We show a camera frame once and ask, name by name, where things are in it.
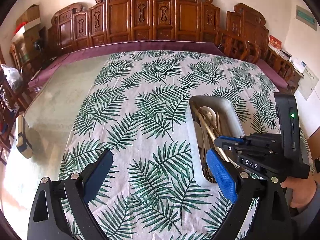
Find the human hand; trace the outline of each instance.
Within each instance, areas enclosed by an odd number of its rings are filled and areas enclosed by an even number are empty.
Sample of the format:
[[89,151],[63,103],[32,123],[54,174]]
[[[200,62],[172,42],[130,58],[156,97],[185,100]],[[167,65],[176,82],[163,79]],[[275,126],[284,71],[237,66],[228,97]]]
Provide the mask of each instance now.
[[317,184],[310,174],[307,179],[298,179],[293,177],[287,177],[287,179],[281,183],[281,187],[292,188],[292,201],[290,207],[303,208],[307,206],[316,193]]

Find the metal screw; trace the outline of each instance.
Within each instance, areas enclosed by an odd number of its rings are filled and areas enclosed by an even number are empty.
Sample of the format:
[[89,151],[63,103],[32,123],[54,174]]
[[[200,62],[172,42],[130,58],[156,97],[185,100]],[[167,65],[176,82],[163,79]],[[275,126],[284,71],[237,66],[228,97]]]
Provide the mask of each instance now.
[[41,183],[47,183],[47,182],[48,182],[48,179],[49,179],[48,177],[42,178],[42,179],[41,179]]
[[79,173],[74,173],[71,175],[71,179],[78,179],[79,178]]
[[246,173],[246,172],[244,172],[244,171],[240,173],[240,176],[241,176],[241,178],[243,178],[243,179],[249,178],[249,174]]
[[277,179],[276,177],[271,177],[271,181],[272,181],[273,183],[277,183],[277,182],[278,182],[278,179]]

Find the wooden scroll carving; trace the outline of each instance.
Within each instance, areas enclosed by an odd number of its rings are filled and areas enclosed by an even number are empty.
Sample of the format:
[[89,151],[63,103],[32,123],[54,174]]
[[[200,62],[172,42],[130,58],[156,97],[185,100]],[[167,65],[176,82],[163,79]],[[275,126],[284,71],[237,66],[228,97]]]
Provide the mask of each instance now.
[[61,55],[103,44],[138,40],[214,42],[220,8],[213,0],[96,0],[56,12],[48,30],[49,50]]
[[227,30],[245,40],[257,44],[262,54],[268,49],[269,30],[265,27],[266,20],[255,9],[238,3],[234,12],[227,12]]

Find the leaf-patterned tablecloth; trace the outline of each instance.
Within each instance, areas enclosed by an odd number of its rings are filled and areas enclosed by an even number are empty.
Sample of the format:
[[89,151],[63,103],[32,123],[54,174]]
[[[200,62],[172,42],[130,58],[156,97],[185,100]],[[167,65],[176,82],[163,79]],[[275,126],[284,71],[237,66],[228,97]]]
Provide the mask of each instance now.
[[[85,98],[66,147],[60,179],[111,149],[114,162],[89,207],[110,239],[210,239],[231,206],[217,185],[194,179],[185,121],[188,99],[229,99],[246,134],[278,133],[274,84],[256,65],[208,54],[111,54]],[[82,239],[67,200],[64,211]],[[239,232],[244,236],[257,201]]]

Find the gray sleeve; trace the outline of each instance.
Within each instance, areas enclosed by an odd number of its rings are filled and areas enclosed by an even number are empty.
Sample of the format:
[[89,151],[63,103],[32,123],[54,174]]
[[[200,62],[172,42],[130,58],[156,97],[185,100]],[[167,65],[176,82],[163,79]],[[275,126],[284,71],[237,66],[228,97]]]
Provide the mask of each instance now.
[[302,211],[299,215],[292,217],[292,219],[297,224],[298,234],[301,236],[310,226],[311,222],[314,220],[315,216],[319,212],[320,209],[320,186],[317,184],[316,193],[307,206],[307,208]]

